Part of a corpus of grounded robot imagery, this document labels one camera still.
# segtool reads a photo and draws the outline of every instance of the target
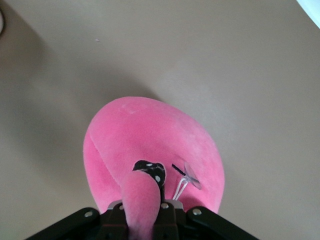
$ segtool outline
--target beige floor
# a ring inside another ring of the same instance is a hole
[[[294,0],[0,0],[0,239],[95,207],[82,142],[123,96],[169,103],[220,150],[219,214],[320,236],[320,29]]]

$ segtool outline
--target plush flamingo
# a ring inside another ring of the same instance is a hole
[[[166,103],[145,97],[108,103],[88,127],[83,154],[100,212],[122,200],[130,239],[152,238],[163,184],[165,199],[179,198],[185,211],[204,206],[218,212],[225,177],[217,147],[199,123]],[[137,168],[140,160],[150,168],[162,166],[165,175]],[[185,185],[185,166],[198,182]]]

